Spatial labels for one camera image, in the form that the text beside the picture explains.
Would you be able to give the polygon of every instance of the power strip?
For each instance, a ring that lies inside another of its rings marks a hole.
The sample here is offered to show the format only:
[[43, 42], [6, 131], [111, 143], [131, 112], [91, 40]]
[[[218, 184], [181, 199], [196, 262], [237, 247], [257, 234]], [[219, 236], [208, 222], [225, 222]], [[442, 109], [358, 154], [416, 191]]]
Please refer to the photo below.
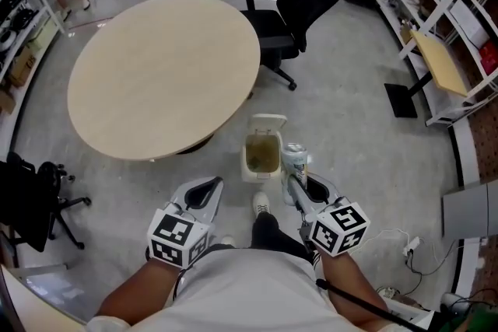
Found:
[[403, 256], [408, 257], [410, 250], [415, 250], [420, 245], [420, 238], [416, 236], [412, 239], [407, 246], [403, 248]]

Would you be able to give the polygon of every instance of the strap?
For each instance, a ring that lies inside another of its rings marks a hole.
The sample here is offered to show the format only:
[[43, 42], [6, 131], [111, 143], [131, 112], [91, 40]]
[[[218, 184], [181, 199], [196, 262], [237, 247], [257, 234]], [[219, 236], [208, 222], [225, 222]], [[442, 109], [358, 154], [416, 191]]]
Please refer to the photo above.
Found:
[[384, 318], [387, 321], [391, 321], [396, 323], [397, 325], [401, 325], [408, 330], [412, 330], [413, 332], [427, 332], [427, 330], [417, 327], [416, 325], [403, 320], [402, 318], [395, 316], [394, 314], [388, 313], [385, 310], [379, 309], [377, 306], [374, 306], [371, 303], [365, 302], [364, 300], [357, 298], [349, 294], [348, 292], [344, 292], [343, 290], [336, 288], [330, 282], [325, 281], [324, 279], [317, 279], [317, 287], [323, 289], [325, 291], [331, 291], [336, 293], [339, 296], [342, 296], [344, 299], [349, 300], [350, 302], [355, 303], [356, 305], [363, 307], [366, 311], [370, 311], [372, 314]]

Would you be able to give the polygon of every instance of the gray panel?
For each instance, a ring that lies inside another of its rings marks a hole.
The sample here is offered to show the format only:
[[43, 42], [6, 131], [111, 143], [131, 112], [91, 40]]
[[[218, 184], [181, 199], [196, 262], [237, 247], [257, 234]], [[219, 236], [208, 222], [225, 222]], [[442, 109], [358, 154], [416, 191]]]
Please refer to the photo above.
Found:
[[486, 185], [443, 196], [444, 236], [452, 239], [488, 235]]
[[498, 234], [498, 180], [488, 183], [488, 235]]

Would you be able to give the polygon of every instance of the white shirt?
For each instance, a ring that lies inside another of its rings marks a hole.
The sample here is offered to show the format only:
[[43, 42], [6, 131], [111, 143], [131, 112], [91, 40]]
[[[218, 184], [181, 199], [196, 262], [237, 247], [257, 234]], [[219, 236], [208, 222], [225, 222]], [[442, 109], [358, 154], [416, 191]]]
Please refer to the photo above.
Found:
[[185, 273], [172, 306], [133, 327], [98, 316], [86, 331], [360, 331], [337, 314], [315, 281], [313, 267], [299, 257], [268, 250], [218, 250]]

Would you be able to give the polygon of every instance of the round wooden table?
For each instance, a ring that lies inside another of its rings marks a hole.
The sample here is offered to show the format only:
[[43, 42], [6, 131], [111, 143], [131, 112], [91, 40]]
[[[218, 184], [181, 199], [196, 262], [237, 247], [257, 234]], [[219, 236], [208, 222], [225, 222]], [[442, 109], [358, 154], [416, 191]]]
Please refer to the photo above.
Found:
[[219, 0], [148, 0], [99, 29], [68, 86], [72, 124], [118, 159], [176, 154], [210, 137], [251, 92], [258, 37]]

